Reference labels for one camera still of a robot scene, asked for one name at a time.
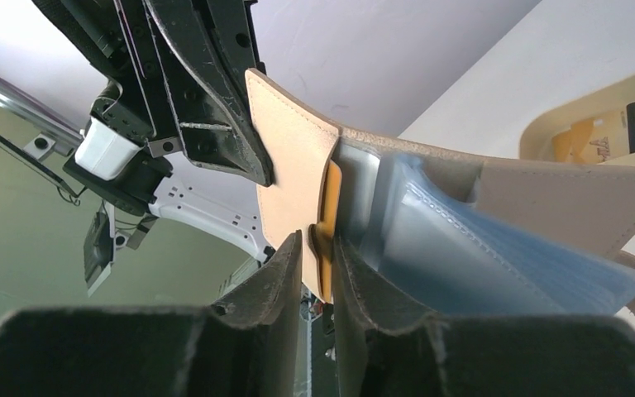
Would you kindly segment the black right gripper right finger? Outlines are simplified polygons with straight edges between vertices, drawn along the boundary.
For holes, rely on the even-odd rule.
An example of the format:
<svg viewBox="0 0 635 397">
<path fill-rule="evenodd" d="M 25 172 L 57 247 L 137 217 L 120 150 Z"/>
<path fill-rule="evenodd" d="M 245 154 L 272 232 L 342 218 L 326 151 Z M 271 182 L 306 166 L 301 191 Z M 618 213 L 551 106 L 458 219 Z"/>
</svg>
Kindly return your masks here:
<svg viewBox="0 0 635 397">
<path fill-rule="evenodd" d="M 343 396 L 635 396 L 635 331 L 607 316 L 448 317 L 332 243 Z"/>
</svg>

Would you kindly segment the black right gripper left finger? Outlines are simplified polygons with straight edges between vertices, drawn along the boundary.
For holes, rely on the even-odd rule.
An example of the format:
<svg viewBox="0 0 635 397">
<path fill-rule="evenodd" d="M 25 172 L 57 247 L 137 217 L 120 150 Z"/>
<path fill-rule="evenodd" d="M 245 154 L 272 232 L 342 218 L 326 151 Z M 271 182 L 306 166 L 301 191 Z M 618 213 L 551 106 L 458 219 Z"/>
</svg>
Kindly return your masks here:
<svg viewBox="0 0 635 397">
<path fill-rule="evenodd" d="M 30 308 L 0 320 L 0 396 L 290 396 L 303 236 L 208 306 Z"/>
</svg>

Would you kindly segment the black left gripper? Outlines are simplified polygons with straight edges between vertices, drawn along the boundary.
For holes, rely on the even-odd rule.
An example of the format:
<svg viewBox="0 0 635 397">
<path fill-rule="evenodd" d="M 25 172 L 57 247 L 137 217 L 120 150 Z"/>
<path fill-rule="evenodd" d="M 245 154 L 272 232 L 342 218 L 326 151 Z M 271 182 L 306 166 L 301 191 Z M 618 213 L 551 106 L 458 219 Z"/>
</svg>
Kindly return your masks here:
<svg viewBox="0 0 635 397">
<path fill-rule="evenodd" d="M 251 1 L 39 1 L 36 7 L 107 77 L 91 116 L 142 149 L 106 181 L 67 160 L 64 171 L 141 216 L 179 151 L 200 168 L 259 186 L 273 165 L 254 128 L 245 73 L 265 71 Z"/>
</svg>

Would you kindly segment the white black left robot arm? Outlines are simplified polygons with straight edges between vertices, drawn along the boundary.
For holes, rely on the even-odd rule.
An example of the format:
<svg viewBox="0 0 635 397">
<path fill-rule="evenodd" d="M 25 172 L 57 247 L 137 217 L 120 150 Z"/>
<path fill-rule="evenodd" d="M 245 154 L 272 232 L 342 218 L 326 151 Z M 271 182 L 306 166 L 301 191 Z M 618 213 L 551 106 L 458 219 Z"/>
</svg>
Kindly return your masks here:
<svg viewBox="0 0 635 397">
<path fill-rule="evenodd" d="M 39 1 L 107 78 L 64 171 L 116 208 L 173 220 L 266 261 L 256 188 L 272 163 L 245 81 L 265 70 L 249 1 Z"/>
</svg>

